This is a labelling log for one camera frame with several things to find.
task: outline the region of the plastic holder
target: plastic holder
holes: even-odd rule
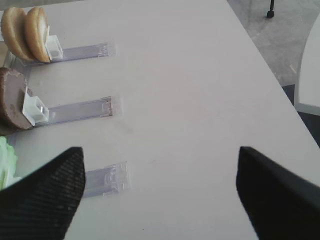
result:
[[[127,162],[106,166],[102,169],[87,171],[82,198],[105,196],[119,193],[130,188]]]
[[[91,58],[101,58],[101,57],[110,57],[115,55],[116,48],[112,43],[101,43],[97,45],[90,46],[79,46],[73,48],[63,49],[62,58],[53,58],[51,62],[40,62],[40,61],[24,61],[20,60],[21,64],[27,67],[36,67],[46,64],[74,61],[80,59],[91,59]]]
[[[25,88],[22,114],[28,119],[32,126],[46,123],[49,120],[49,110],[38,96],[30,96],[28,87]]]
[[[60,53],[55,53],[56,48],[59,48],[59,47],[58,46],[52,47],[51,55],[60,54]],[[63,49],[62,52],[63,52],[62,58],[60,58],[59,56],[53,57],[51,62],[46,63],[46,62],[40,62],[40,61],[28,62],[25,60],[21,60],[20,58],[14,56],[10,51],[8,51],[8,54],[4,61],[4,66],[15,69],[18,72],[22,73],[25,79],[28,81],[33,67],[67,62],[67,61],[75,61],[75,60],[81,60],[81,59],[111,57],[117,54],[115,45],[110,42],[105,42],[105,43],[100,43],[97,45],[90,45],[90,46],[79,46],[79,47],[67,48],[67,49]]]
[[[50,26],[46,30],[45,49],[49,55],[50,61],[62,59],[64,51],[60,45],[57,35],[49,35]]]
[[[120,98],[108,96],[93,101],[50,107],[48,108],[48,121],[38,122],[35,124],[35,127],[74,122],[84,119],[110,117],[117,115],[120,112]]]

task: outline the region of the gray floor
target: gray floor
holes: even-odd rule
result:
[[[10,6],[71,2],[72,0],[1,0]],[[320,0],[275,0],[275,17],[266,19],[270,0],[226,0],[282,86],[297,80],[297,69],[310,29],[320,13]]]

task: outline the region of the white table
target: white table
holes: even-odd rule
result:
[[[315,20],[302,55],[299,79],[295,84],[297,111],[320,115],[320,16]]]
[[[120,95],[123,114],[19,134],[17,174],[82,146],[87,170],[127,161],[132,183],[84,199],[67,240],[257,239],[235,185],[242,145],[320,185],[318,146],[227,1],[44,9],[62,47],[118,53],[35,68],[33,92],[48,107]]]

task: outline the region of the food item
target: food item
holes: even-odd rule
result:
[[[17,57],[30,62],[35,60],[35,57],[25,39],[25,19],[26,13],[22,8],[6,9],[1,18],[1,32],[9,50]]]
[[[22,113],[27,81],[20,72],[0,67],[0,119],[7,125],[26,130],[32,125]]]
[[[0,41],[0,67],[4,67],[6,57],[8,54],[8,47],[4,41]]]
[[[0,137],[0,190],[21,180],[21,177],[14,177],[17,166],[15,149],[7,144],[4,136]]]
[[[32,8],[24,22],[24,35],[32,54],[40,62],[49,63],[46,49],[48,20],[42,7]]]
[[[15,133],[17,130],[17,127],[10,126],[4,121],[0,121],[0,136],[8,136]]]

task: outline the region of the white plastic clip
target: white plastic clip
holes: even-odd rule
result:
[[[45,49],[49,55],[50,60],[62,59],[64,56],[64,51],[60,45],[57,35],[49,36],[50,26],[48,26],[46,31]]]
[[[25,88],[22,114],[32,126],[38,123],[46,123],[49,120],[49,109],[37,96],[29,96],[28,87]]]

